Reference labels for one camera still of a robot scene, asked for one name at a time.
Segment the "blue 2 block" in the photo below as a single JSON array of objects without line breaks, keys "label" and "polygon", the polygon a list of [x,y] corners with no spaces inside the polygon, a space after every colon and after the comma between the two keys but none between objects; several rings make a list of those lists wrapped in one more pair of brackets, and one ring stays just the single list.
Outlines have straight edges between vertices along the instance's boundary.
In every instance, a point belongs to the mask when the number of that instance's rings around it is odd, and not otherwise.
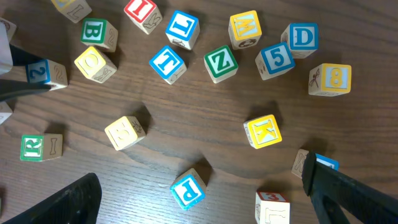
[{"label": "blue 2 block", "polygon": [[25,66],[27,82],[50,85],[50,90],[68,86],[67,71],[64,65],[44,59]]}]

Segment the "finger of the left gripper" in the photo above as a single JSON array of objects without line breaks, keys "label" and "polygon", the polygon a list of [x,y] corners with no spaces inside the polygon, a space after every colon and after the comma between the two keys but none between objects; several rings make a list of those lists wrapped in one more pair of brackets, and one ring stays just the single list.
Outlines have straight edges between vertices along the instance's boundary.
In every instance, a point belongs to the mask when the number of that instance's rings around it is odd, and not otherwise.
[{"label": "finger of the left gripper", "polygon": [[25,66],[28,64],[36,63],[42,60],[42,57],[38,57],[34,54],[26,52],[14,45],[9,44],[12,55],[13,66]]},{"label": "finger of the left gripper", "polygon": [[35,95],[51,90],[50,85],[27,83],[15,80],[1,80],[1,101],[10,100],[19,96]]}]

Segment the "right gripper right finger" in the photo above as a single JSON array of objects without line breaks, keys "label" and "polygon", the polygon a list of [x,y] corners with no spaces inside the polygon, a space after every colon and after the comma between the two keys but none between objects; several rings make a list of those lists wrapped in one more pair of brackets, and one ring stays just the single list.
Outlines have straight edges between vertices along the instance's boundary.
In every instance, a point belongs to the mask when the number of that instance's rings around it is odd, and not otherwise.
[{"label": "right gripper right finger", "polygon": [[313,152],[303,163],[302,182],[320,223],[348,223],[342,209],[362,223],[397,223],[397,199],[319,163]]}]

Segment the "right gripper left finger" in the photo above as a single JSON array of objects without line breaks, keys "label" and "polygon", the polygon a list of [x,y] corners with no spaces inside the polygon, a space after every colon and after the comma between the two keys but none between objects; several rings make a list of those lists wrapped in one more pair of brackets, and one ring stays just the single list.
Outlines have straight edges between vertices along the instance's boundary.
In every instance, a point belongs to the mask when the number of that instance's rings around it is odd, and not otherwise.
[{"label": "right gripper left finger", "polygon": [[101,198],[99,178],[91,172],[4,224],[95,224]]}]

